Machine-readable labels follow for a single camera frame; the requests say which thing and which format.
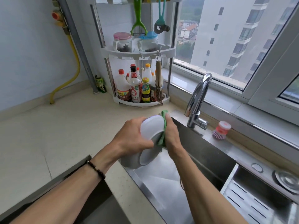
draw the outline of glass pane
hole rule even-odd
[[[175,63],[245,88],[299,0],[183,0]]]
[[[299,76],[284,90],[280,97],[299,103]]]

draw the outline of pink brush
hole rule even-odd
[[[226,138],[226,135],[230,129],[231,129],[231,125],[228,122],[220,121],[216,129],[212,131],[212,135],[215,138],[223,140]]]

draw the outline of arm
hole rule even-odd
[[[166,147],[178,169],[194,221],[204,224],[246,224],[240,213],[200,172],[182,147],[177,126],[168,114],[166,121]]]
[[[114,139],[92,158],[97,169],[106,173],[120,157],[153,147],[153,142],[140,134],[140,125],[145,119],[125,122]],[[12,224],[73,223],[100,180],[93,168],[84,165],[28,207]]]

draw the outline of bamboo whisk brush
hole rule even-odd
[[[163,93],[162,93],[162,63],[161,61],[156,62],[156,98],[158,103],[162,103],[163,101]]]

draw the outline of beige countertop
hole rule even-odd
[[[0,214],[88,154],[94,156],[126,120],[174,109],[179,108],[171,103],[129,107],[87,89],[0,122]],[[131,223],[164,223],[119,162],[106,182]]]

